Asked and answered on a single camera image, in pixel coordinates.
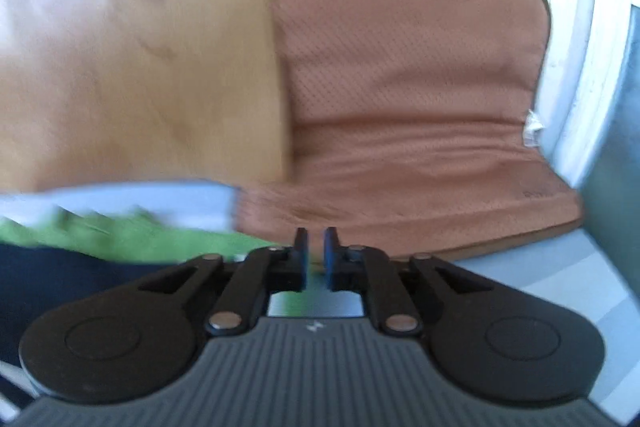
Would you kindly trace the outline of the brown mesh seat cushion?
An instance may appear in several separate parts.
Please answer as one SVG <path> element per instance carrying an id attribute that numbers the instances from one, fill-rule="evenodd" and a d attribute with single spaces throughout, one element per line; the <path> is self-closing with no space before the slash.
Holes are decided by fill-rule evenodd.
<path id="1" fill-rule="evenodd" d="M 236 228 L 271 242 L 306 228 L 464 258 L 582 221 L 577 193 L 523 133 L 546 0 L 272 0 L 292 166 L 243 188 Z"/>

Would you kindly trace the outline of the navy and green sweater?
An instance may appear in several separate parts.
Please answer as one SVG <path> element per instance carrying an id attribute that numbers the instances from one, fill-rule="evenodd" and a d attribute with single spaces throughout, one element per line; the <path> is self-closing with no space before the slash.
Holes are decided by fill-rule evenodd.
<path id="1" fill-rule="evenodd" d="M 61 303 L 202 254 L 231 259 L 283 243 L 294 231 L 253 236 L 176 227 L 143 210 L 104 216 L 58 208 L 32 225 L 2 218 L 1 361 L 17 365 L 27 326 Z"/>

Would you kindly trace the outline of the blue striped bed sheet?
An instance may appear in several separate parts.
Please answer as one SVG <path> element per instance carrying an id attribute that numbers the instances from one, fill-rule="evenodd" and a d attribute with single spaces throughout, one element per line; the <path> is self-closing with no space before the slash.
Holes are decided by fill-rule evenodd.
<path id="1" fill-rule="evenodd" d="M 126 183 L 68 188 L 1 199 L 1 217 L 40 225 L 55 211 L 75 215 L 151 213 L 173 227 L 228 232 L 235 191 L 210 182 Z M 623 424 L 639 412 L 639 303 L 594 239 L 566 235 L 461 261 L 477 274 L 557 303 L 587 317 L 605 340 L 602 372 L 591 392 L 601 409 Z"/>

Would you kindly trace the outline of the wooden headboard panel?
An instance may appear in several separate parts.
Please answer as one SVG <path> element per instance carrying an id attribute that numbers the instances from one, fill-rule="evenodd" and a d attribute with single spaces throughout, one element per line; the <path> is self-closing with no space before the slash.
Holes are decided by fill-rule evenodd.
<path id="1" fill-rule="evenodd" d="M 1 188 L 279 181 L 269 0 L 1 0 Z"/>

